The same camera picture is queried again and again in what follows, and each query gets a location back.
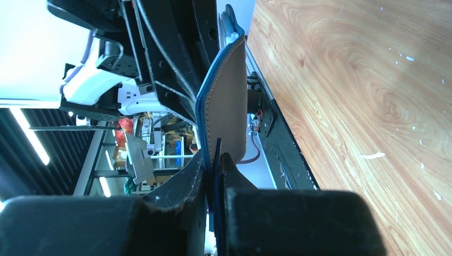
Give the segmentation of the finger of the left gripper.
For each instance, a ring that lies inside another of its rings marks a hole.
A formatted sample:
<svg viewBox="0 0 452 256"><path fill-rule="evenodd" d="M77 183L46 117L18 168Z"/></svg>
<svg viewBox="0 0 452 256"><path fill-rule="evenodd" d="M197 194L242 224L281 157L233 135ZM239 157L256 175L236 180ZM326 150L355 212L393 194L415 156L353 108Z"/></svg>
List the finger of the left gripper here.
<svg viewBox="0 0 452 256"><path fill-rule="evenodd" d="M120 1L139 92L185 121L196 119L203 79L219 51L216 1Z"/></svg>

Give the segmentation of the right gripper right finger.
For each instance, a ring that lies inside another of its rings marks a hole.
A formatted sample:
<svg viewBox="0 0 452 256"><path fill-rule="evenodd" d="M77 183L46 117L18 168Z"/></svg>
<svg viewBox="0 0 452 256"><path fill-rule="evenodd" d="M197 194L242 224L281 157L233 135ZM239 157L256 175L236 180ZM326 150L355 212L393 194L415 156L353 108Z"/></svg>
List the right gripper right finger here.
<svg viewBox="0 0 452 256"><path fill-rule="evenodd" d="M219 159L219 255L386 255L356 193L258 189L229 154Z"/></svg>

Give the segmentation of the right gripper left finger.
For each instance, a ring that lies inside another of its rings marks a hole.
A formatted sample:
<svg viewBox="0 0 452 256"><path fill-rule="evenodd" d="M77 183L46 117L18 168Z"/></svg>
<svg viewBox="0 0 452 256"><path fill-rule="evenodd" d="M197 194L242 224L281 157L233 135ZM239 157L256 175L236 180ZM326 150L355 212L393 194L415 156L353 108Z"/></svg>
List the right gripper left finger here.
<svg viewBox="0 0 452 256"><path fill-rule="evenodd" d="M203 255L203 157L143 197L21 196L1 211L1 255Z"/></svg>

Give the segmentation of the dark blue card holder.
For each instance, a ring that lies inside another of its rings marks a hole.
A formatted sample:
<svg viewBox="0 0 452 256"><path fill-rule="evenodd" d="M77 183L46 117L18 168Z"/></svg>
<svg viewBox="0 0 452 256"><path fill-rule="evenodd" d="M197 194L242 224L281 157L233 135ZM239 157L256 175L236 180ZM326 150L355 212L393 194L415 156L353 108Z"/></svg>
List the dark blue card holder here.
<svg viewBox="0 0 452 256"><path fill-rule="evenodd" d="M220 156L228 153L236 164L246 151L247 69L245 31L230 4L219 13L218 23L220 50L198 92L196 119L217 253L225 255Z"/></svg>

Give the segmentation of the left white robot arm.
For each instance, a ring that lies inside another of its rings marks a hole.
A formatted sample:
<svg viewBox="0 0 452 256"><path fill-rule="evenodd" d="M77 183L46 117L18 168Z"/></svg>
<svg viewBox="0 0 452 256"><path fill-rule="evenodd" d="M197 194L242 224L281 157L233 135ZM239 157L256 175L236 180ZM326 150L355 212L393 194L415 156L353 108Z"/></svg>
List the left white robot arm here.
<svg viewBox="0 0 452 256"><path fill-rule="evenodd" d="M1 107L196 122L216 1L1 1Z"/></svg>

